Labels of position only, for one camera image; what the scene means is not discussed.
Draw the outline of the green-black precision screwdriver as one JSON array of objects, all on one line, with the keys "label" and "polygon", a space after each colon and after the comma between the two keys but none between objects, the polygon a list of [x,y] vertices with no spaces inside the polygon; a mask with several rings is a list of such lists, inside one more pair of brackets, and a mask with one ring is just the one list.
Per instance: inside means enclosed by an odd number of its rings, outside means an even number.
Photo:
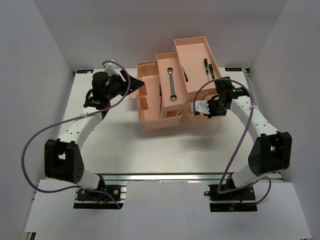
[{"label": "green-black precision screwdriver", "polygon": [[181,68],[182,68],[182,71],[183,71],[185,82],[187,83],[189,81],[188,76],[187,76],[187,74],[185,72],[185,69],[183,67],[181,67]]},{"label": "green-black precision screwdriver", "polygon": [[210,72],[210,75],[211,75],[211,78],[212,79],[215,79],[215,72],[214,72],[214,67],[212,64],[209,64],[208,65],[208,68],[209,68],[209,72]]}]

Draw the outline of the pink plastic toolbox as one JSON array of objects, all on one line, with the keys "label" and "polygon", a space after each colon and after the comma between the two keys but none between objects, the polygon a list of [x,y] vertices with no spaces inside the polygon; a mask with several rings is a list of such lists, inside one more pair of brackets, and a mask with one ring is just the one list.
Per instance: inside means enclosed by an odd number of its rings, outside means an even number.
[{"label": "pink plastic toolbox", "polygon": [[[215,78],[222,75],[213,52],[205,36],[180,38],[174,40],[170,52],[157,53],[153,61],[137,64],[137,79],[145,85],[129,95],[138,104],[139,122],[147,130],[158,130],[180,125],[183,117],[194,120],[191,110],[193,100],[208,100],[217,94],[210,70],[206,75],[204,59],[212,64]],[[185,81],[182,67],[188,82]],[[176,101],[170,101],[170,81],[167,68],[173,68]],[[160,95],[162,89],[162,118],[159,118]]]}]

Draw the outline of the small green-black screwdriver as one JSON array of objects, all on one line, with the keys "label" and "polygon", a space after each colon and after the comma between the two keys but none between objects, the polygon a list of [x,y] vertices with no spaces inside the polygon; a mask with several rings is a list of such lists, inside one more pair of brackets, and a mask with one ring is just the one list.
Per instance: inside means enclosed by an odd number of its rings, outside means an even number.
[{"label": "small green-black screwdriver", "polygon": [[208,65],[208,59],[207,58],[203,59],[203,64],[204,64],[204,68],[205,68],[205,74],[208,76],[209,75],[209,65]]}]

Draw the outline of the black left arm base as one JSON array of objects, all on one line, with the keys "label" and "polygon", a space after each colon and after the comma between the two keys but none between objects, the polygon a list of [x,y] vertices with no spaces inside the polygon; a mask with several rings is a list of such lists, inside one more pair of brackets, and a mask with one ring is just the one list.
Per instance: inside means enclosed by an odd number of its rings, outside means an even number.
[{"label": "black left arm base", "polygon": [[105,193],[96,193],[84,188],[76,190],[73,208],[82,210],[119,210],[126,199],[126,181],[105,181]]}]

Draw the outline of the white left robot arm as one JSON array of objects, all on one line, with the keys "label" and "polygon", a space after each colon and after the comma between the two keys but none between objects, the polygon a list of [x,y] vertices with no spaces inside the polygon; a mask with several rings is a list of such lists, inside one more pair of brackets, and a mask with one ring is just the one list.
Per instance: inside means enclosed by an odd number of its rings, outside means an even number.
[{"label": "white left robot arm", "polygon": [[88,189],[90,196],[99,200],[105,196],[106,187],[99,175],[85,169],[81,148],[94,128],[107,115],[111,100],[131,94],[145,83],[121,70],[119,74],[113,75],[104,71],[94,73],[91,85],[85,96],[82,117],[75,120],[57,139],[49,139],[45,143],[44,172],[48,178]]}]

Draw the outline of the large green-handled screwdriver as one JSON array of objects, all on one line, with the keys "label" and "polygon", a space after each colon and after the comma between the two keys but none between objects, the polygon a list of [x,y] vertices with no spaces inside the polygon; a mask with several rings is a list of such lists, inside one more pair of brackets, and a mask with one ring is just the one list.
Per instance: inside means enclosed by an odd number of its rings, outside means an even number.
[{"label": "large green-handled screwdriver", "polygon": [[159,84],[159,118],[162,118],[162,98],[163,98],[163,94],[162,94],[162,87],[161,84]]}]

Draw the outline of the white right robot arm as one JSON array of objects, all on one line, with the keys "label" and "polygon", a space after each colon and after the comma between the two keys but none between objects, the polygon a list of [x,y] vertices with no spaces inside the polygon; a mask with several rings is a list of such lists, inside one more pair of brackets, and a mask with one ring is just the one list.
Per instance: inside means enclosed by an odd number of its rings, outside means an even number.
[{"label": "white right robot arm", "polygon": [[243,85],[234,87],[235,81],[228,77],[214,80],[219,95],[209,101],[209,109],[217,113],[231,111],[243,123],[243,135],[249,134],[253,147],[247,164],[231,175],[224,173],[217,192],[236,200],[243,195],[244,189],[255,184],[270,173],[286,170],[290,166],[292,136],[274,127],[254,104],[253,95]]}]

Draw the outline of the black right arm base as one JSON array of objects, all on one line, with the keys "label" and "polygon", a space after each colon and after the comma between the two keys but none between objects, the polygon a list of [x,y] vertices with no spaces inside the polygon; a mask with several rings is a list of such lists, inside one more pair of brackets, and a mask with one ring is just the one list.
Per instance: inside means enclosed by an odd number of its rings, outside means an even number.
[{"label": "black right arm base", "polygon": [[253,187],[219,194],[218,185],[208,185],[203,193],[209,198],[209,208],[212,213],[257,212],[256,195]]}]

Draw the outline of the silver ratchet wrench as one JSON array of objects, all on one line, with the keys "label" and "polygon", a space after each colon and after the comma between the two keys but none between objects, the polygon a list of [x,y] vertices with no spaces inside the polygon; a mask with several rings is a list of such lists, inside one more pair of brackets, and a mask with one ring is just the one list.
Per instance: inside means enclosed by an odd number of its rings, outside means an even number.
[{"label": "silver ratchet wrench", "polygon": [[174,85],[174,78],[173,78],[173,68],[172,67],[168,67],[167,68],[167,73],[168,73],[168,77],[169,77],[169,86],[170,86],[170,96],[169,99],[172,102],[175,102],[178,97],[175,93],[175,85]]}]

